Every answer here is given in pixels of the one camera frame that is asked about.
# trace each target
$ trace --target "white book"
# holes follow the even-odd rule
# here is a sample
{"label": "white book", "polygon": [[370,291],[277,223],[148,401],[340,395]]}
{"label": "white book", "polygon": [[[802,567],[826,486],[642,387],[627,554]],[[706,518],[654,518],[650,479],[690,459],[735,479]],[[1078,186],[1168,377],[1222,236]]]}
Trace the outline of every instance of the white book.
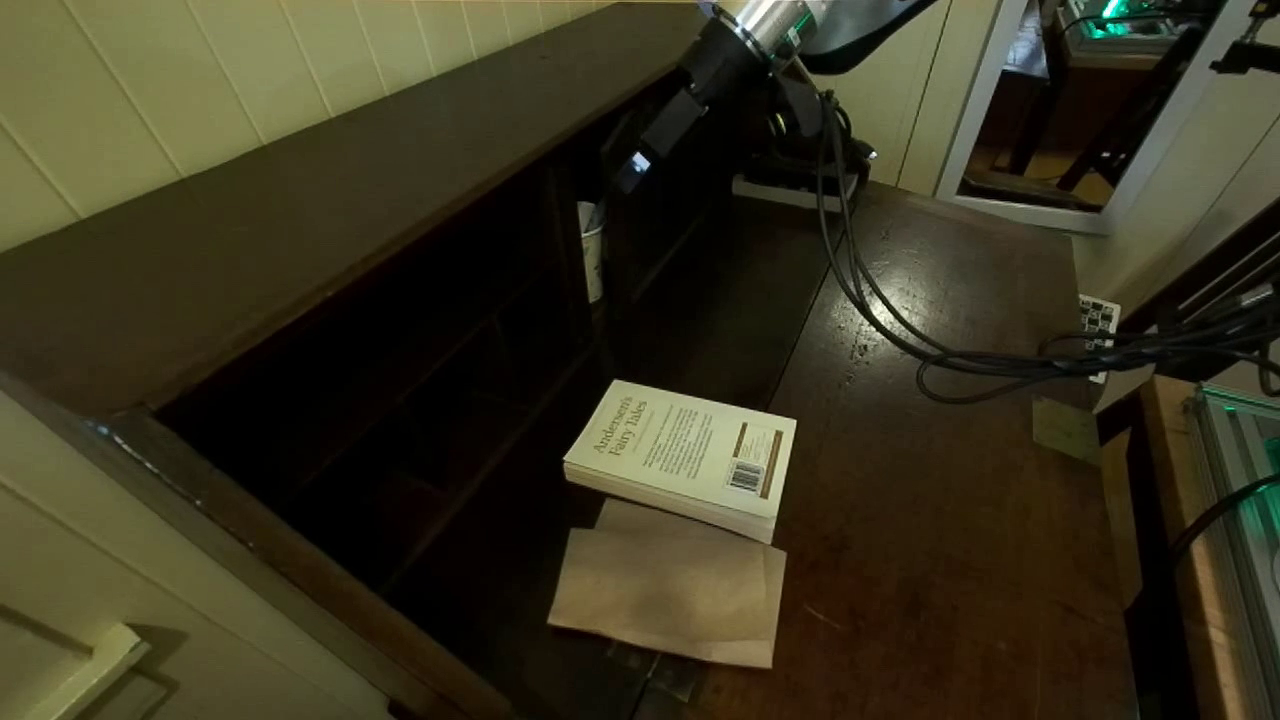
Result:
{"label": "white book", "polygon": [[771,542],[793,438],[793,417],[611,380],[563,476]]}

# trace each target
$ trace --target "doorway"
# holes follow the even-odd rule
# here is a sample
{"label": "doorway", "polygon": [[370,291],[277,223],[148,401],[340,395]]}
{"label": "doorway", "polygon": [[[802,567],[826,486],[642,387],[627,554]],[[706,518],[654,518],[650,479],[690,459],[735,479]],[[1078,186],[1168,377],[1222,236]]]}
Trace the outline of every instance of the doorway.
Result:
{"label": "doorway", "polygon": [[1222,15],[1244,11],[1248,0],[1001,3],[941,194],[1043,228],[1109,228],[1211,82],[1209,52],[1233,41]]}

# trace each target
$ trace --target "wooden cabinet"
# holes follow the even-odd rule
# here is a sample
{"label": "wooden cabinet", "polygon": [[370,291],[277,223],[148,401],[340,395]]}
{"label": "wooden cabinet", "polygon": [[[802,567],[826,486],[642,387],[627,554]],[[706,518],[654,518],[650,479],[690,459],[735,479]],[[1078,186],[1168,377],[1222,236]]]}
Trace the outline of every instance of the wooden cabinet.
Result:
{"label": "wooden cabinet", "polygon": [[0,366],[403,707],[502,713],[603,387],[574,169],[695,24],[607,6],[16,247]]}

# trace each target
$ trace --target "cable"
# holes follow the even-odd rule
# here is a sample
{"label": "cable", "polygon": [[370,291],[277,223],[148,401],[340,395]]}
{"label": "cable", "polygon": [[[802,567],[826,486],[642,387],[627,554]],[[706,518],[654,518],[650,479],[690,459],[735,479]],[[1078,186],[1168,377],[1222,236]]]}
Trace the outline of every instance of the cable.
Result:
{"label": "cable", "polygon": [[[872,268],[858,254],[858,244],[850,236],[847,210],[857,193],[847,193],[847,162],[845,162],[845,129],[847,116],[839,104],[825,92],[821,97],[821,130],[825,147],[815,159],[815,223],[821,244],[826,254],[826,270],[839,283],[845,299],[904,356],[918,360],[915,387],[941,404],[973,404],[993,401],[1004,391],[1019,391],[1046,380],[1082,380],[1096,372],[1123,372],[1123,366],[1148,366],[1188,356],[1228,356],[1248,360],[1269,377],[1280,377],[1280,363],[1264,356],[1269,340],[1280,336],[1280,296],[1264,296],[1248,309],[1220,312],[1209,322],[1165,322],[1158,331],[1065,331],[1056,340],[1043,340],[1036,353],[967,353],[950,346],[922,328],[915,328],[874,283]],[[960,377],[1004,377],[1009,382],[973,391],[973,395],[948,395],[928,387],[928,372],[960,372]]]}
{"label": "cable", "polygon": [[1220,517],[1234,511],[1244,501],[1260,494],[1264,486],[1280,485],[1280,473],[1251,479],[1244,486],[1233,486],[1215,504],[1209,504],[1182,533],[1171,534],[1168,554],[1181,558],[1203,534]]}

